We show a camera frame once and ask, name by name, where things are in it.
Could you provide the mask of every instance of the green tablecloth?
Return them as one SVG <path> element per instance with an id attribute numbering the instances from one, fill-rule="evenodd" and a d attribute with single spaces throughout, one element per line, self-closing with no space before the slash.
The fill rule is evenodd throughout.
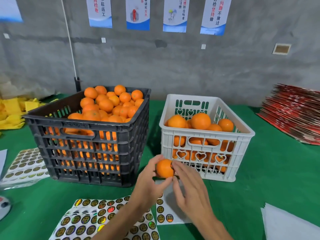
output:
<path id="1" fill-rule="evenodd" d="M 150 137 L 140 167 L 161 152 L 159 120 L 164 101 L 151 101 Z M 252 128 L 252 138 L 233 183 L 204 180 L 214 213 L 238 239 L 265 239 L 260 208 L 265 202 L 320 226 L 320 146 L 303 145 L 242 105 L 230 106 Z M 28 126 L 2 131 L 0 150 L 8 149 L 4 171 L 19 151 L 36 147 Z M 47 240 L 78 198 L 116 199 L 131 188 L 65 183 L 46 178 L 25 188 L 0 192 L 12 203 L 0 221 L 0 239 Z M 152 212 L 156 215 L 155 206 Z M 192 224 L 158 226 L 161 239 L 201 239 Z"/>

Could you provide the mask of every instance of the stack of red paper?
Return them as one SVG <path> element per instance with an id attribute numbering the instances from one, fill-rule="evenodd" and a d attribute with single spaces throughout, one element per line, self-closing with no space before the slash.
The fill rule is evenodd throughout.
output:
<path id="1" fill-rule="evenodd" d="M 320 91 L 276 84 L 257 115 L 302 143 L 320 145 Z"/>

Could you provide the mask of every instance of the poster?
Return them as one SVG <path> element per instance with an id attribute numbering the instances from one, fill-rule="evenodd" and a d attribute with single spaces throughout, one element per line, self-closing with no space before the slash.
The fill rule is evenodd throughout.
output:
<path id="1" fill-rule="evenodd" d="M 186 32 L 189 2 L 190 0 L 164 0 L 164 32 Z"/>
<path id="2" fill-rule="evenodd" d="M 150 0 L 125 0 L 127 29 L 150 30 Z"/>
<path id="3" fill-rule="evenodd" d="M 23 22 L 16 0 L 0 0 L 0 22 Z"/>
<path id="4" fill-rule="evenodd" d="M 223 35 L 231 0 L 205 0 L 201 34 Z"/>
<path id="5" fill-rule="evenodd" d="M 110 0 L 87 0 L 91 27 L 112 28 Z"/>

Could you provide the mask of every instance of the white cable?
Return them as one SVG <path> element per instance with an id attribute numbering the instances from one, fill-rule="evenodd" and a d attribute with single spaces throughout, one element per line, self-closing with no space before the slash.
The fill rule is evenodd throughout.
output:
<path id="1" fill-rule="evenodd" d="M 66 31 L 67 31 L 67 33 L 68 33 L 68 38 L 69 38 L 69 44 L 70 44 L 70 50 L 71 50 L 71 56 L 72 56 L 72 63 L 73 63 L 74 75 L 75 75 L 75 79 L 77 79 L 78 77 L 77 77 L 75 59 L 74 59 L 74 57 L 73 57 L 73 50 L 72 50 L 71 38 L 70 38 L 70 33 L 69 33 L 69 27 L 68 27 L 68 22 L 67 22 L 66 11 L 64 10 L 63 0 L 61 0 L 61 4 L 62 4 L 62 9 L 63 9 L 64 20 L 65 20 L 65 22 L 66 22 Z"/>

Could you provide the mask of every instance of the white plastic crate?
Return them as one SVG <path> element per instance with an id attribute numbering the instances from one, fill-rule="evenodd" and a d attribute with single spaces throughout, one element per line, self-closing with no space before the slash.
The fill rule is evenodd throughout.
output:
<path id="1" fill-rule="evenodd" d="M 173 128 L 164 125 L 173 115 L 180 114 L 188 120 L 200 112 L 208 114 L 211 123 L 218 123 L 223 118 L 230 119 L 234 123 L 233 132 Z M 220 98 L 209 96 L 168 94 L 159 126 L 162 131 L 161 153 L 165 158 L 175 159 L 193 167 L 204 179 L 226 182 L 236 180 L 242 158 L 255 135 L 255 132 Z M 175 136 L 179 139 L 177 146 L 174 146 Z M 202 145 L 191 144 L 189 139 L 192 137 L 217 139 L 219 144 L 205 145 L 205 140 L 202 140 Z M 186 144 L 180 146 L 183 139 L 186 140 Z"/>

